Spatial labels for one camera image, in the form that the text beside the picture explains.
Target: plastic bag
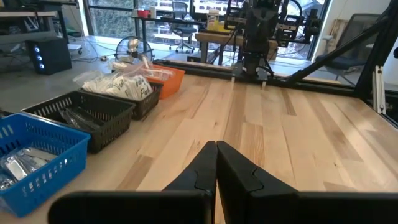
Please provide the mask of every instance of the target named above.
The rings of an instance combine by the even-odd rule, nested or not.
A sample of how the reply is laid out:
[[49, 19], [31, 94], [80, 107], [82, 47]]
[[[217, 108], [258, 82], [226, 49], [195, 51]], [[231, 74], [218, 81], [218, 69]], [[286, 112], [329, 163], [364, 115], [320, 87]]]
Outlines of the plastic bag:
[[0, 169], [0, 190], [7, 189], [15, 182], [46, 165], [48, 160], [40, 158], [40, 156], [55, 158], [55, 155], [33, 147], [12, 151], [2, 157], [0, 159], [0, 166], [2, 167]]
[[113, 82], [113, 87], [106, 90], [107, 94], [132, 100], [143, 100], [153, 90], [142, 75], [120, 76]]
[[75, 128], [95, 131], [101, 127], [102, 121], [95, 119], [81, 108], [65, 108], [59, 111], [61, 117]]
[[75, 77], [73, 81], [82, 89], [94, 93], [106, 93], [113, 85], [113, 80], [119, 76], [119, 72], [103, 74], [101, 71], [89, 71]]
[[171, 70], [152, 68], [146, 70], [147, 78], [154, 78], [156, 80], [166, 81], [173, 77], [175, 73]]
[[15, 181], [0, 169], [0, 191], [7, 190], [14, 184]]

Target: computer tower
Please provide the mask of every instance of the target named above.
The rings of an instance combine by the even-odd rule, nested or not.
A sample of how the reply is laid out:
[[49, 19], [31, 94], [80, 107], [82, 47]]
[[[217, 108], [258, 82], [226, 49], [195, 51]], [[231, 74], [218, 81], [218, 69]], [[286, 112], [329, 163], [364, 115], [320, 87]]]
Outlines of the computer tower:
[[36, 73], [52, 75], [72, 68], [67, 39], [45, 37], [25, 43]]

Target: black basket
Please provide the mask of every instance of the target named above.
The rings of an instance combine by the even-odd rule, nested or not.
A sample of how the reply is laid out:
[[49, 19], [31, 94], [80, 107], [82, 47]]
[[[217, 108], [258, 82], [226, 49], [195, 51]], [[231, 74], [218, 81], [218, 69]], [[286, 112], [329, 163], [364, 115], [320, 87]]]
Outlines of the black basket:
[[[159, 83], [150, 83], [150, 85], [151, 85], [152, 89], [154, 90], [153, 93], [151, 93], [149, 96], [145, 97], [145, 99], [143, 99], [141, 101], [130, 100], [130, 99], [117, 97], [117, 96], [109, 96], [109, 95], [105, 95], [105, 94], [101, 94], [101, 93], [92, 93], [92, 92], [90, 92], [90, 93], [100, 95], [100, 96], [114, 98], [117, 100], [122, 100], [122, 101], [125, 101], [128, 103], [136, 104], [136, 107], [132, 110], [131, 119], [141, 120], [158, 104], [159, 98], [160, 98], [160, 92], [162, 91], [162, 87], [163, 87], [163, 84], [159, 84]], [[87, 91], [85, 91], [82, 88], [80, 88], [79, 90], [84, 93], [88, 93]]]
[[[64, 123], [58, 111], [75, 106], [79, 106], [94, 118], [104, 121], [104, 125], [102, 125], [99, 130], [87, 131]], [[134, 107], [135, 105], [132, 103], [126, 103], [92, 93], [72, 91], [35, 106], [31, 106], [30, 108], [23, 109], [22, 111], [47, 118], [51, 122], [57, 124], [90, 133], [91, 139], [88, 143], [88, 152], [97, 153], [129, 129], [131, 122], [130, 116]]]

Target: wood grain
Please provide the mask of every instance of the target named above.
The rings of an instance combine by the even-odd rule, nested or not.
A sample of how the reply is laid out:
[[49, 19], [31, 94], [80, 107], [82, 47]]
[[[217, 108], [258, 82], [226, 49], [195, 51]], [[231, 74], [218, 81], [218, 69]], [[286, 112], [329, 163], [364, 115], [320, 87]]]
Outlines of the wood grain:
[[[398, 131], [354, 98], [186, 75], [181, 89], [96, 155], [25, 218], [79, 190], [162, 190], [211, 140], [225, 140], [299, 190], [398, 191]], [[215, 223], [225, 223], [219, 196]]]

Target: black chair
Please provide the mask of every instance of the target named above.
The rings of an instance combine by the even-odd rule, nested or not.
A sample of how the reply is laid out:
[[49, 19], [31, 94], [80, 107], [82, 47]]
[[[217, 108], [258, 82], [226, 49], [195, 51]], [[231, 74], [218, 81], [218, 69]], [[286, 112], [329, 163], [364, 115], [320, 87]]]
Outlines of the black chair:
[[[188, 14], [187, 12], [188, 5], [185, 4], [184, 2], [173, 2], [172, 7], [176, 19], [184, 19], [184, 17]], [[197, 32], [197, 30], [193, 28], [192, 25], [185, 25], [185, 24], [172, 24], [170, 30], [173, 34], [177, 34], [178, 36], [181, 37], [181, 43], [171, 44], [169, 49], [171, 50], [172, 46], [177, 45], [177, 48], [175, 49], [176, 53], [178, 53], [178, 49], [184, 49], [184, 47], [190, 49], [187, 51], [187, 53], [189, 52], [193, 53], [195, 48], [192, 47], [190, 44], [185, 43], [184, 37], [191, 37], [194, 33]]]
[[[379, 14], [353, 14], [347, 26], [345, 27], [336, 47], [344, 45], [345, 43], [349, 42], [350, 40], [361, 34], [368, 27], [375, 24], [380, 16], [381, 15]], [[364, 42], [358, 44], [353, 49], [347, 51], [343, 55], [327, 63], [325, 65], [326, 69], [329, 72], [336, 74], [336, 80], [339, 77], [342, 77], [350, 84], [355, 85], [353, 82], [347, 79], [345, 75], [352, 72], [359, 72], [360, 70], [362, 70], [363, 66], [368, 60], [371, 48], [376, 41], [377, 35], [378, 34], [375, 34]], [[332, 37], [328, 36], [324, 37], [323, 39], [330, 41], [331, 38]], [[326, 56], [327, 54], [318, 56], [315, 60], [318, 61]]]

